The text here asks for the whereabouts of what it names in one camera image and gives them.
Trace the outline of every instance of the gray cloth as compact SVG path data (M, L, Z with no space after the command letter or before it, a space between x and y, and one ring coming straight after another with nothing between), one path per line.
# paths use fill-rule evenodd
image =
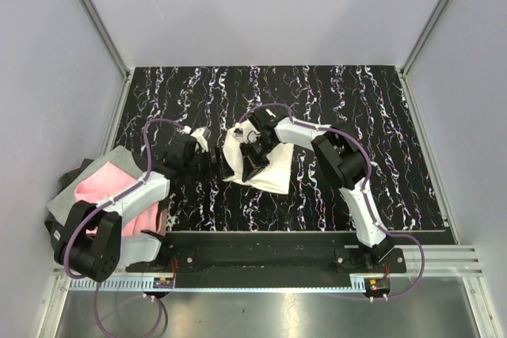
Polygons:
M139 178L141 177L141 174L143 174L143 171L135 164L131 152L124 146L116 147L108 154L99 157L97 160L88 165L88 167L74 181L72 181L69 186L60 192L53 200L47 203L46 206L58 223L65 225L72 205L75 203L74 191L77 186L102 168L102 166L104 166L104 164L108 161L134 178Z

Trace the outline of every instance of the folded cloth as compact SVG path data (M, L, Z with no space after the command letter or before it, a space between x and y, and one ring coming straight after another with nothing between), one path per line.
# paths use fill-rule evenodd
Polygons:
M134 184L135 178L111 162L106 162L98 171L78 184L74 190L76 201L90 203L108 198L120 190ZM132 219L121 231L122 237L136 235L143 230L157 232L158 203L149 206L145 211Z
M242 130L242 134L236 136L234 130ZM234 170L234 176L224 179L224 181L233 181L240 185L249 185L254 188L267 192L288 194L288 187L291 180L291 164L293 144L278 144L271 153L268 154L269 165L254 178L243 182L243 157L239 145L247 140L253 141L258 131L250 121L245 121L239 126L234 126L227 130L225 143L223 145L223 156L226 158L229 166Z

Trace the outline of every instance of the pink cloth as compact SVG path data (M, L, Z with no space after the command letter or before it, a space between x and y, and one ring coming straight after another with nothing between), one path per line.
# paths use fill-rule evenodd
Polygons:
M79 184L74 197L77 201L97 202L108 198L129 185L134 184L135 178L126 172L106 162L102 168ZM142 230L157 232L158 202L148 207L145 211L132 219L121 231L122 237L129 237L140 233Z

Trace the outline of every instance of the gray wall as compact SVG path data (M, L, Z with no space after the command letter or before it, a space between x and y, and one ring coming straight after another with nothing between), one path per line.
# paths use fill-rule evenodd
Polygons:
M0 0L0 326L33 336L60 174L97 155L120 76L78 0Z
M507 331L507 0L452 0L409 74L463 243Z
M129 66L398 64L437 0L93 0Z

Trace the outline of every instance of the white towel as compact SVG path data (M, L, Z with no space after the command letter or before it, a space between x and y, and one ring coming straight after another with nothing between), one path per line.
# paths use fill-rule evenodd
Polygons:
M242 135L236 136L236 128L243 130ZM249 185L266 192L288 194L288 186L291 179L291 164L293 144L278 144L270 154L268 154L269 165L258 175L247 182L241 181L243 174L243 157L239 145L246 142L250 134L250 141L254 140L258 131L250 121L241 123L227 130L225 144L223 145L223 156L229 166L234 170L234 176L224 181L233 181L240 185Z

